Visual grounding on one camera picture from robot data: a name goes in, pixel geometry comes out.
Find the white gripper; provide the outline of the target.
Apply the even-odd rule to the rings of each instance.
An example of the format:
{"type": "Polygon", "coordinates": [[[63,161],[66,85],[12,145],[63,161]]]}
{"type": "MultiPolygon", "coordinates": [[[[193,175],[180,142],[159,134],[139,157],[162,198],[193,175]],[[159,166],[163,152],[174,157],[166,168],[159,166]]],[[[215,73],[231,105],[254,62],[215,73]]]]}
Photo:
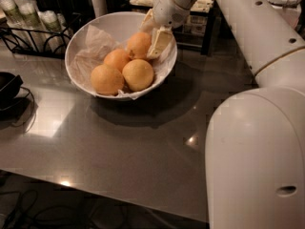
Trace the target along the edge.
{"type": "Polygon", "coordinates": [[[189,12],[173,0],[154,0],[152,9],[148,10],[139,27],[140,31],[152,34],[152,44],[147,52],[149,59],[160,56],[171,43],[173,33],[166,27],[182,26],[188,15],[189,12]]]}

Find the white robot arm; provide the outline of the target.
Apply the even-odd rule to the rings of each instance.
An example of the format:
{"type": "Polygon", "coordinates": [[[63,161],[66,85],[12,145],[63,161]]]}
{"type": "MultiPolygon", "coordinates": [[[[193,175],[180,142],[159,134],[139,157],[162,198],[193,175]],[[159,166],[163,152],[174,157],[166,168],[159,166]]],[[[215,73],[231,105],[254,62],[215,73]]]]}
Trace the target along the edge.
{"type": "MultiPolygon", "coordinates": [[[[196,0],[155,0],[176,28],[196,0]]],[[[213,113],[205,173],[211,229],[305,229],[305,42],[275,10],[301,0],[216,0],[257,88],[213,113]]]]}

